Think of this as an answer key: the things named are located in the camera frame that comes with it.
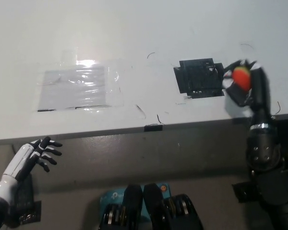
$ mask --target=white table surface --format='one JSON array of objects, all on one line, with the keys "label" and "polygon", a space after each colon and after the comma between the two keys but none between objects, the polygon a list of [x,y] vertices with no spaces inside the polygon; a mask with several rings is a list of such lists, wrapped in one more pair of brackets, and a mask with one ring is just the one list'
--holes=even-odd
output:
[{"label": "white table surface", "polygon": [[[36,111],[38,67],[73,52],[121,61],[121,105]],[[198,58],[260,61],[272,113],[279,102],[288,115],[288,0],[0,1],[0,144],[138,132],[156,115],[164,129],[247,115],[226,97],[179,93],[173,67]]]}]

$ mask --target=gray floor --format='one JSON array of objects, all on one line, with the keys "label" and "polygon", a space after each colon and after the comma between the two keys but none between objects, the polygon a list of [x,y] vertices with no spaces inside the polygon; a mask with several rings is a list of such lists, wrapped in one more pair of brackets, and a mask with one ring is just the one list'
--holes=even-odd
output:
[{"label": "gray floor", "polygon": [[[42,220],[19,229],[97,229],[101,194],[149,182],[168,182],[173,195],[186,193],[206,230],[272,229],[258,204],[239,204],[231,187],[247,180],[246,134],[243,125],[224,123],[63,140],[58,165],[50,173],[33,171]],[[11,146],[0,146],[0,175],[12,157]]]}]

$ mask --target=robot finger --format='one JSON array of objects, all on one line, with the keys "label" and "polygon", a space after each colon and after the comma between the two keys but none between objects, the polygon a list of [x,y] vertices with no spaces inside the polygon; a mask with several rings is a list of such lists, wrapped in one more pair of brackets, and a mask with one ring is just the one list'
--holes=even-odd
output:
[{"label": "robot finger", "polygon": [[252,63],[250,63],[250,64],[249,64],[250,69],[252,69],[252,67],[253,67],[255,64],[258,65],[257,61],[253,61]]},{"label": "robot finger", "polygon": [[62,155],[62,153],[60,151],[57,151],[56,149],[47,146],[47,148],[45,148],[44,152],[51,152],[54,155],[60,156]]},{"label": "robot finger", "polygon": [[224,72],[226,73],[227,71],[233,71],[236,67],[239,67],[241,66],[242,64],[245,63],[245,60],[238,60],[238,61],[235,61],[234,63],[231,63],[229,66],[227,66],[225,69],[224,69]]},{"label": "robot finger", "polygon": [[37,148],[37,151],[38,150],[44,150],[48,145],[49,145],[49,143],[50,143],[50,137],[45,137],[41,142],[40,142],[40,144],[38,145],[38,148]]},{"label": "robot finger", "polygon": [[42,156],[41,156],[41,158],[49,161],[50,164],[53,164],[53,165],[56,165],[56,164],[57,164],[57,162],[56,162],[51,156],[49,156],[49,155],[46,154],[46,153],[43,153]]},{"label": "robot finger", "polygon": [[54,147],[61,147],[61,146],[62,146],[61,143],[58,143],[58,142],[53,141],[53,140],[51,140],[51,141],[49,142],[49,145],[52,145],[52,146],[54,146]]},{"label": "robot finger", "polygon": [[30,142],[29,144],[32,145],[34,149],[36,149],[41,142],[42,142],[42,139],[38,139],[38,140]]},{"label": "robot finger", "polygon": [[43,161],[41,160],[41,158],[39,158],[39,159],[37,160],[37,163],[38,163],[40,166],[42,166],[43,169],[44,169],[46,172],[49,172],[49,171],[50,171],[47,163],[43,162]]},{"label": "robot finger", "polygon": [[251,72],[257,69],[263,69],[262,66],[258,62],[253,62],[251,67]]}]

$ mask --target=robotic hand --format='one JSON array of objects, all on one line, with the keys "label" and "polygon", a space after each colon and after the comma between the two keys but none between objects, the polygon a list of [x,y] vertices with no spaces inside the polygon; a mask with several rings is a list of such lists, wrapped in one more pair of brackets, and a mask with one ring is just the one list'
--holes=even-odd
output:
[{"label": "robotic hand", "polygon": [[288,230],[288,170],[270,113],[267,76],[258,63],[239,60],[225,68],[223,86],[238,106],[253,112],[246,150],[251,182],[234,185],[236,196],[259,201],[274,228]]},{"label": "robotic hand", "polygon": [[9,207],[13,203],[18,186],[30,174],[34,166],[39,164],[46,172],[49,172],[49,167],[43,160],[47,160],[54,165],[57,164],[46,152],[57,156],[62,153],[49,146],[61,147],[62,144],[46,137],[43,140],[40,139],[23,145],[4,171],[0,181],[0,228]]}]

